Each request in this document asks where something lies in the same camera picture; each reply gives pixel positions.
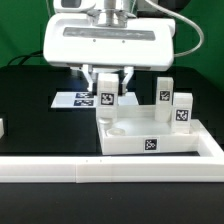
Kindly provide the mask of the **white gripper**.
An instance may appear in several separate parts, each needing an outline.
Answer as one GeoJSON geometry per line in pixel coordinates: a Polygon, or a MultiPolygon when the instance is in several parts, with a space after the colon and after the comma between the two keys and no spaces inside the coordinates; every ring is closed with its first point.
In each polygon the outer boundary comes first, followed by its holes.
{"type": "Polygon", "coordinates": [[[128,0],[53,0],[53,7],[44,58],[54,66],[82,66],[89,92],[97,91],[95,69],[125,67],[120,84],[125,95],[134,68],[165,71],[173,63],[172,19],[138,18],[128,0]]]}

